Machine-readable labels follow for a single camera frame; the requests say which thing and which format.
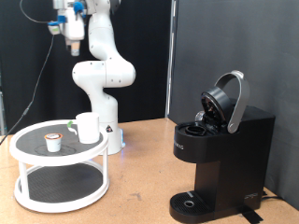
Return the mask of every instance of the wooden table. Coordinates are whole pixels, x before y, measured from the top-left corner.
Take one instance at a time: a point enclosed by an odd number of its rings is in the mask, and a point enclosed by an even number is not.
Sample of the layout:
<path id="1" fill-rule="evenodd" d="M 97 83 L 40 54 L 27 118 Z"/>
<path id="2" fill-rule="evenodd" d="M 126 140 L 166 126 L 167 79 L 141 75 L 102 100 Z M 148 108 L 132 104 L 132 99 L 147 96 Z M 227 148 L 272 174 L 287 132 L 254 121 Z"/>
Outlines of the wooden table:
<path id="1" fill-rule="evenodd" d="M 169 119 L 120 124 L 126 147 L 108 157 L 110 187 L 106 195 L 88 207 L 63 214 L 28 211 L 16 202 L 13 190 L 19 164 L 9 154 L 10 136 L 0 148 L 0 223 L 177 223 L 169 215 L 169 200 L 193 189 L 195 164 L 174 156 L 175 125 Z M 94 161 L 101 162 L 101 156 Z M 256 212 L 263 224 L 299 223 L 298 211 L 280 200 L 266 200 Z M 241 215 L 209 223 L 249 224 Z"/>

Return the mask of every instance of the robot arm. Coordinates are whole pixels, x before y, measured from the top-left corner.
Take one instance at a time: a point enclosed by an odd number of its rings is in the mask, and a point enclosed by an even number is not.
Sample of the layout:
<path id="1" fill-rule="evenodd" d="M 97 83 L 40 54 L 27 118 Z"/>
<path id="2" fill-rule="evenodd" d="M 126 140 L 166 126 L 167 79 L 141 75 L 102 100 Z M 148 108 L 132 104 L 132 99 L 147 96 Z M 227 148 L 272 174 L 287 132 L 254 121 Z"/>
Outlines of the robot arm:
<path id="1" fill-rule="evenodd" d="M 72 55 L 78 55 L 79 40 L 84 38 L 84 14 L 92 15 L 89 21 L 89 49 L 100 61 L 77 63 L 73 69 L 73 79 L 89 96 L 92 111 L 100 115 L 101 127 L 109 130 L 109 152 L 114 154 L 124 147 L 121 129 L 118 126 L 118 102 L 104 93 L 104 88 L 125 87 L 135 81 L 135 69 L 120 56 L 114 42 L 110 12 L 114 13 L 121 0 L 53 0 L 65 22 L 59 23 L 66 45 L 71 46 Z M 82 5 L 79 10 L 74 5 Z"/>

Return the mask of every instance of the stand leg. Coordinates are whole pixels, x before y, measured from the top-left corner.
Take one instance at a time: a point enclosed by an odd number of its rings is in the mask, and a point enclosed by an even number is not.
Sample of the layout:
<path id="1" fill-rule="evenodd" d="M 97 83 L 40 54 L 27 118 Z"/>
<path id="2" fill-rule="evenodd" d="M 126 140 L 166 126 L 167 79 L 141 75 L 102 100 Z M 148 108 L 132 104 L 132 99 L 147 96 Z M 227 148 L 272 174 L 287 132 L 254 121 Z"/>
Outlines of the stand leg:
<path id="1" fill-rule="evenodd" d="M 26 163 L 19 161 L 19 172 L 21 178 L 21 194 L 29 199 L 28 178 Z"/>
<path id="2" fill-rule="evenodd" d="M 107 184 L 108 181 L 108 148 L 104 150 L 103 152 L 103 178 L 104 178 L 104 183 L 103 185 Z"/>

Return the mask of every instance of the power cord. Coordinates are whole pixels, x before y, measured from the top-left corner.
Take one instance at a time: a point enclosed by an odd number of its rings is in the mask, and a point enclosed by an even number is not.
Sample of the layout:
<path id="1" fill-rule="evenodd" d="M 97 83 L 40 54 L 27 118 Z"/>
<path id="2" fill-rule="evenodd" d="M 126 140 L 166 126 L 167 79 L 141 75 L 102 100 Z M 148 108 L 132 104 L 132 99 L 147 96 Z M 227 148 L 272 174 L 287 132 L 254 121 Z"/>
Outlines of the power cord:
<path id="1" fill-rule="evenodd" d="M 35 21 L 33 19 L 31 19 L 30 17 L 28 17 L 26 15 L 26 13 L 22 10 L 22 6 L 21 6 L 21 3 L 22 3 L 22 0 L 20 1 L 20 9 L 21 9 L 21 12 L 24 14 L 25 17 L 27 17 L 30 21 L 34 21 L 34 22 L 38 22 L 38 23 L 48 23 L 47 21 Z M 44 62 L 44 65 L 43 67 L 41 68 L 40 70 L 40 73 L 39 73 L 39 76 L 38 76 L 38 79 L 37 79 L 37 83 L 36 83 L 36 87 L 35 87 L 35 91 L 34 91 L 34 95 L 32 97 L 32 100 L 30 102 L 30 104 L 26 107 L 26 109 L 24 110 L 24 112 L 22 113 L 20 119 L 18 120 L 18 122 L 9 130 L 9 132 L 7 133 L 7 135 L 1 140 L 0 142 L 0 146 L 2 145 L 2 143 L 6 140 L 6 138 L 10 135 L 10 133 L 15 129 L 15 127 L 17 127 L 17 125 L 20 123 L 20 121 L 22 120 L 22 118 L 28 113 L 29 109 L 30 109 L 30 106 L 32 105 L 32 103 L 34 102 L 35 100 L 35 97 L 36 97 L 36 89 L 37 89 L 37 86 L 38 86 L 38 83 L 39 83 L 39 79 L 41 77 L 41 74 L 43 73 L 44 71 L 44 68 L 45 68 L 45 65 L 48 61 L 48 58 L 49 58 L 49 55 L 50 55 L 50 51 L 52 49 L 52 46 L 53 46 L 53 42 L 54 42 L 54 35 L 52 36 L 52 40 L 51 40 L 51 43 L 50 43 L 50 49 L 49 49 L 49 52 L 47 54 L 47 57 L 46 57 L 46 60 Z"/>
<path id="2" fill-rule="evenodd" d="M 284 199 L 279 196 L 269 196 L 269 197 L 262 197 L 262 202 L 267 199 L 279 199 L 279 200 L 284 201 Z"/>
<path id="3" fill-rule="evenodd" d="M 22 9 L 22 0 L 20 1 L 20 9 L 21 9 L 21 12 L 22 12 L 22 14 L 24 14 L 24 16 L 25 17 L 27 17 L 28 18 L 28 20 L 30 20 L 30 21 L 34 21 L 34 22 L 37 22 L 37 23 L 48 23 L 48 21 L 36 21 L 36 20 L 34 20 L 34 19 L 31 19 L 29 16 L 27 16 L 27 14 L 24 12 L 24 10 Z"/>

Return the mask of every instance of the black wall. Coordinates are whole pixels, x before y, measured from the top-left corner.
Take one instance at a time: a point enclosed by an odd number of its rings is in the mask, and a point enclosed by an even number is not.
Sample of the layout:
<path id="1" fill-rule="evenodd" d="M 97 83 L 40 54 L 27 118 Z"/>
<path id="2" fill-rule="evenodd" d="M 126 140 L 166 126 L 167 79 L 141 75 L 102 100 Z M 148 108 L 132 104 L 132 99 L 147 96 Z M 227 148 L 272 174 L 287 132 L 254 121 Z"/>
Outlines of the black wall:
<path id="1" fill-rule="evenodd" d="M 169 118 L 194 120 L 200 96 L 232 70 L 249 105 L 276 115 L 265 186 L 299 209 L 299 2 L 179 0 Z M 231 97 L 237 82 L 226 87 Z"/>
<path id="2" fill-rule="evenodd" d="M 55 21 L 52 0 L 24 0 L 24 11 L 37 21 Z M 125 0 L 111 17 L 115 41 L 121 56 L 136 70 L 130 87 L 105 89 L 119 102 L 119 122 L 164 117 L 171 0 Z M 10 129 L 32 99 L 39 71 L 51 41 L 47 24 L 29 21 L 19 1 L 3 1 L 0 7 L 0 62 Z M 86 93 L 72 79 L 78 62 L 96 60 L 88 50 L 88 38 L 81 42 L 80 56 L 66 50 L 64 37 L 56 35 L 49 60 L 29 113 L 16 128 L 51 119 L 72 119 L 91 111 Z"/>

